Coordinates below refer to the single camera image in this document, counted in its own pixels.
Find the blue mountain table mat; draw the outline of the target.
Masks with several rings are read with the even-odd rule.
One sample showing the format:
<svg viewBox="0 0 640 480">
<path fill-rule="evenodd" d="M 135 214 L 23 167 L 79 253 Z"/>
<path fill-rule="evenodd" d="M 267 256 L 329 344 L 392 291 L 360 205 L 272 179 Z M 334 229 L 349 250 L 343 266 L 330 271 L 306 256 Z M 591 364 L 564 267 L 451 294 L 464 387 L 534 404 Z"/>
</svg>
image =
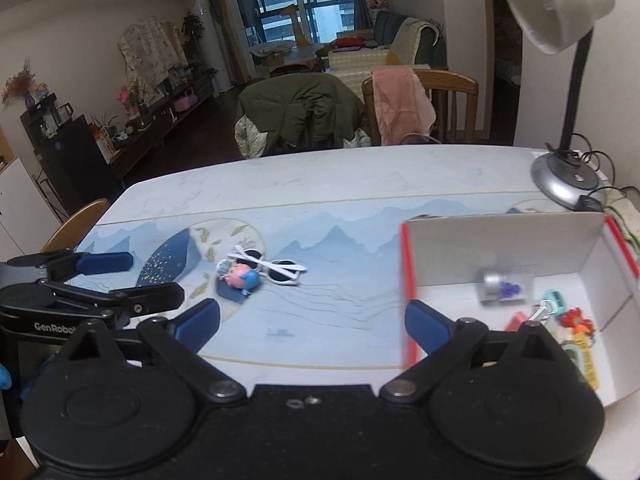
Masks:
<svg viewBox="0 0 640 480">
<path fill-rule="evenodd" d="M 176 282 L 184 305 L 216 298 L 216 267 L 256 250 L 302 267 L 296 281 L 262 271 L 242 302 L 221 299 L 221 326 L 203 348 L 218 362 L 288 368 L 390 370 L 402 361 L 400 227 L 420 216 L 545 212 L 532 193 L 340 200 L 105 223 L 84 252 L 129 252 L 129 271 L 80 276 L 80 287 L 112 289 Z"/>
</svg>

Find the dark tv cabinet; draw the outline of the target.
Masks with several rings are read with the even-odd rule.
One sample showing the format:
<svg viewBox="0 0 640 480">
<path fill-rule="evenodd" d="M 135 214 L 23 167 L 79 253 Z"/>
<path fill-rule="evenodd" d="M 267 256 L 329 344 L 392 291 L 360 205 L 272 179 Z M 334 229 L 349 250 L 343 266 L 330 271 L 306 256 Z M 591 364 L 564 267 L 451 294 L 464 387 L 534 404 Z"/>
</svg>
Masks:
<svg viewBox="0 0 640 480">
<path fill-rule="evenodd" d="M 51 93 L 21 114 L 21 123 L 44 173 L 42 178 L 62 209 L 71 214 L 99 198 L 113 198 L 131 170 L 153 148 L 213 102 L 214 74 L 169 89 L 138 117 L 87 119 Z"/>
</svg>

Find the silver desk lamp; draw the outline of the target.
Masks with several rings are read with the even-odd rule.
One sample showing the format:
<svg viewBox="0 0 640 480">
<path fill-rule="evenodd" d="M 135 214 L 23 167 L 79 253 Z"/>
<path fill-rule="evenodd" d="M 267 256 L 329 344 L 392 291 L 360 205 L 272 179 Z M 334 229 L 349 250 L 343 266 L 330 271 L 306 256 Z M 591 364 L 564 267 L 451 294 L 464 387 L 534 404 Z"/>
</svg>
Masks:
<svg viewBox="0 0 640 480">
<path fill-rule="evenodd" d="M 597 169 L 572 148 L 594 26 L 614 10 L 615 0 L 506 0 L 524 36 L 548 55 L 573 52 L 566 74 L 558 142 L 547 146 L 530 176 L 549 200 L 568 210 L 598 210 L 605 184 Z"/>
</svg>

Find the red orange toy keychain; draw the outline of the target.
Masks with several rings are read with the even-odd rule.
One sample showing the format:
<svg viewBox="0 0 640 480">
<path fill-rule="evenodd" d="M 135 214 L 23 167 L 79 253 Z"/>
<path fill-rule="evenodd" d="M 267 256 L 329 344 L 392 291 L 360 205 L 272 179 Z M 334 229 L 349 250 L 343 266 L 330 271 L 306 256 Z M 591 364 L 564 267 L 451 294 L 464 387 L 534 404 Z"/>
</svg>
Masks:
<svg viewBox="0 0 640 480">
<path fill-rule="evenodd" d="M 566 310 L 560 315 L 559 323 L 569 330 L 574 338 L 579 335 L 585 336 L 590 346 L 596 341 L 596 324 L 591 318 L 585 317 L 581 308 L 574 307 Z"/>
</svg>

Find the olive green jacket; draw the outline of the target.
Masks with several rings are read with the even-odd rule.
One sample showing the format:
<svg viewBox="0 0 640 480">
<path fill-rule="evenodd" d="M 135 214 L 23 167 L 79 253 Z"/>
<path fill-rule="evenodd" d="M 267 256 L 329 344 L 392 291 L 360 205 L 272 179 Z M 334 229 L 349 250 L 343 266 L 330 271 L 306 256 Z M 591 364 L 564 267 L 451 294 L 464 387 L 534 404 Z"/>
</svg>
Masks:
<svg viewBox="0 0 640 480">
<path fill-rule="evenodd" d="M 338 78 L 319 73 L 277 76 L 245 88 L 234 138 L 246 159 L 373 145 L 363 102 Z"/>
</svg>

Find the wooden chair with pink cloth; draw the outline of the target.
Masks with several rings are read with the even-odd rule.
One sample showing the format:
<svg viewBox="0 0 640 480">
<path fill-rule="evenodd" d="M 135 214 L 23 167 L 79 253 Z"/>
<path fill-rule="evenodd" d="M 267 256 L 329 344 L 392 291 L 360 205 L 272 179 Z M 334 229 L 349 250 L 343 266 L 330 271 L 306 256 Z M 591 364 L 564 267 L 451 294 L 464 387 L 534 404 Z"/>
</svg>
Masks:
<svg viewBox="0 0 640 480">
<path fill-rule="evenodd" d="M 450 72 L 449 70 L 434 70 L 423 66 L 406 66 L 412 68 L 423 84 L 426 95 L 432 101 L 436 112 L 436 122 L 432 127 L 430 137 L 424 141 L 418 139 L 411 143 L 466 143 L 477 141 L 475 130 L 478 94 L 480 87 L 475 79 Z M 375 119 L 371 76 L 363 81 L 362 97 L 370 124 L 372 143 L 383 145 L 378 123 Z"/>
</svg>

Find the grey correction tape dispenser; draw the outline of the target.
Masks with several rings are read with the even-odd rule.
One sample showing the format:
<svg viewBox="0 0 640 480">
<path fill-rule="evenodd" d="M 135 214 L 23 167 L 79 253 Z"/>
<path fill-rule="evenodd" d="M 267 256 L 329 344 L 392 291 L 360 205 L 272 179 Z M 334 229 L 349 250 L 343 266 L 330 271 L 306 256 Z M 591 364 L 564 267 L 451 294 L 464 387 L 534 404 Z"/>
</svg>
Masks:
<svg viewBox="0 0 640 480">
<path fill-rule="evenodd" d="M 564 341 L 561 344 L 561 347 L 565 354 L 570 358 L 572 363 L 576 366 L 576 368 L 580 371 L 580 374 L 585 375 L 585 359 L 582 354 L 582 348 L 576 344 L 575 341 Z"/>
</svg>

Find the white frame sunglasses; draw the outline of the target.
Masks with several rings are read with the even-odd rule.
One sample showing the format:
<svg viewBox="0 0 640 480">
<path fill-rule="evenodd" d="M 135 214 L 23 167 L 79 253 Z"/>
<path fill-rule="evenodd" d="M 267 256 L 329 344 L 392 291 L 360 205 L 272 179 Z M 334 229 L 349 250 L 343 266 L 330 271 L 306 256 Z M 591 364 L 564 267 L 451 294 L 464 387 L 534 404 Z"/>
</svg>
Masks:
<svg viewBox="0 0 640 480">
<path fill-rule="evenodd" d="M 292 260 L 276 261 L 257 257 L 254 249 L 244 249 L 240 245 L 235 245 L 228 257 L 236 262 L 251 263 L 260 275 L 279 285 L 297 285 L 300 277 L 308 271 L 306 266 Z"/>
</svg>

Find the clear jar silver lid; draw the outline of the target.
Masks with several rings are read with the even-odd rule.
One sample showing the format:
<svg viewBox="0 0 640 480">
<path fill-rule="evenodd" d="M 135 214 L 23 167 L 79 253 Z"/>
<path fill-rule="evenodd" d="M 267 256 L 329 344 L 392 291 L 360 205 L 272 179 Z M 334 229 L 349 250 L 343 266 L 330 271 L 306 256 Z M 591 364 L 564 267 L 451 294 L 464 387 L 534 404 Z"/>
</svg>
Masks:
<svg viewBox="0 0 640 480">
<path fill-rule="evenodd" d="M 532 296 L 532 274 L 488 269 L 478 274 L 477 295 L 484 304 L 516 304 Z"/>
</svg>

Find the small yellow box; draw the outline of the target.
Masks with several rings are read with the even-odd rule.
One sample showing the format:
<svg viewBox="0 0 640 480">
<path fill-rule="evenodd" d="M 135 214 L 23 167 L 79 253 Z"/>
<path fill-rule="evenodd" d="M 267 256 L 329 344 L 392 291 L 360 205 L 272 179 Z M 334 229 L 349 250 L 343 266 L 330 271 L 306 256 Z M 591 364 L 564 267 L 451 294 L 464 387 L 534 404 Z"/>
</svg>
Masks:
<svg viewBox="0 0 640 480">
<path fill-rule="evenodd" d="M 589 337 L 585 333 L 575 334 L 573 342 L 578 347 L 580 357 L 582 358 L 579 365 L 582 374 L 585 376 L 591 389 L 598 390 L 600 388 L 600 382 L 590 349 Z"/>
</svg>

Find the teal egg-shaped sharpener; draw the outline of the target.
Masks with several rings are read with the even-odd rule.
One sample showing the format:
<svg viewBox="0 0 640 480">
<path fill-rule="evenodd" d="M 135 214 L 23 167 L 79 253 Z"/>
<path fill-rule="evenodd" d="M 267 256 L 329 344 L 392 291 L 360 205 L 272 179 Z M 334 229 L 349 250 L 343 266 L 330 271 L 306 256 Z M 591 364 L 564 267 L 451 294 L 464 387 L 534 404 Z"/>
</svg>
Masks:
<svg viewBox="0 0 640 480">
<path fill-rule="evenodd" d="M 561 316 L 567 310 L 564 296 L 556 289 L 549 289 L 542 296 L 542 301 L 553 316 Z"/>
</svg>

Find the wooden chair at left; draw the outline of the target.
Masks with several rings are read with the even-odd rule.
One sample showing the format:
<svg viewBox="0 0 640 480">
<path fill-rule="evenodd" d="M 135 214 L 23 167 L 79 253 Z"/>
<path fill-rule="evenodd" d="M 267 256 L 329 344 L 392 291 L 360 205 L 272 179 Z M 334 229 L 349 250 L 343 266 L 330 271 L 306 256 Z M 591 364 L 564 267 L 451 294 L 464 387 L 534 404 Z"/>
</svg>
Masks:
<svg viewBox="0 0 640 480">
<path fill-rule="evenodd" d="M 56 252 L 62 249 L 74 249 L 98 223 L 110 208 L 106 198 L 100 198 L 76 211 L 47 240 L 42 252 Z"/>
</svg>

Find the pink cloth on chair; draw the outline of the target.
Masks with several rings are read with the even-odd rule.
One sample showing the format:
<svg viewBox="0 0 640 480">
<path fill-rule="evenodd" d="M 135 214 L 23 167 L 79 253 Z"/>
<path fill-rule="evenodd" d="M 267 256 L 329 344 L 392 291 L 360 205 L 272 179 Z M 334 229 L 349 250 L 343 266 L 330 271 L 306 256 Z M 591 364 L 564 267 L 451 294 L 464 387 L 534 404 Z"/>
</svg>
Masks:
<svg viewBox="0 0 640 480">
<path fill-rule="evenodd" d="M 383 145 L 426 141 L 436 122 L 432 101 L 416 72 L 385 66 L 372 72 L 375 119 Z"/>
</svg>

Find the pink pig toy figure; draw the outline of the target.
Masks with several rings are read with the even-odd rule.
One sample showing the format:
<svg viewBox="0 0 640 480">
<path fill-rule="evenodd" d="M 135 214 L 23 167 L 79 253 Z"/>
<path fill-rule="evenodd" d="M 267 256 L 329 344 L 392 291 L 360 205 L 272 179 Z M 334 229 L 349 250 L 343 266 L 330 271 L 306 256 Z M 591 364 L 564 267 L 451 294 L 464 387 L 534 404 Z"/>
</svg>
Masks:
<svg viewBox="0 0 640 480">
<path fill-rule="evenodd" d="M 250 296 L 253 290 L 260 285 L 259 273 L 245 263 L 232 263 L 219 278 L 229 287 L 242 292 L 243 296 Z"/>
</svg>

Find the red white cardboard box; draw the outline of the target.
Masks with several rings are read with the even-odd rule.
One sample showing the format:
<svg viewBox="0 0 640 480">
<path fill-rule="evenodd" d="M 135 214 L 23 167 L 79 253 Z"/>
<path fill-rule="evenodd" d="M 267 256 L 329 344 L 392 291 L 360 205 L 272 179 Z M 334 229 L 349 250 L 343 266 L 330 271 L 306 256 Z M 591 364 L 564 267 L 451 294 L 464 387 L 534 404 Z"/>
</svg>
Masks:
<svg viewBox="0 0 640 480">
<path fill-rule="evenodd" d="M 407 300 L 514 330 L 546 324 L 604 405 L 639 390 L 639 266 L 616 222 L 594 212 L 415 218 L 400 228 Z"/>
</svg>

